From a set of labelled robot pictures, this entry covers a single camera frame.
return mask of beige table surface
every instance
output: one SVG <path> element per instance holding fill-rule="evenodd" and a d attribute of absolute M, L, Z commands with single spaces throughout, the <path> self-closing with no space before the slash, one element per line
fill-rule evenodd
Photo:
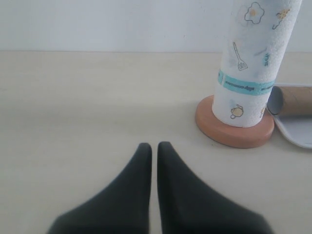
<path fill-rule="evenodd" d="M 0 52 L 0 233 L 43 234 L 102 190 L 140 142 L 154 151 L 151 233 L 160 234 L 156 147 L 170 141 L 228 198 L 277 234 L 312 232 L 312 151 L 278 130 L 257 149 L 204 136 L 196 105 L 221 54 Z M 287 54 L 277 82 L 312 83 L 312 54 Z"/>

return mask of cardboard tube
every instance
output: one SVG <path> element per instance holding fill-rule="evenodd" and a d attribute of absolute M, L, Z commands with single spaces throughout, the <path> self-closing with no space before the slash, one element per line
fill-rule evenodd
<path fill-rule="evenodd" d="M 274 86 L 268 109 L 279 116 L 312 116 L 312 87 Z"/>

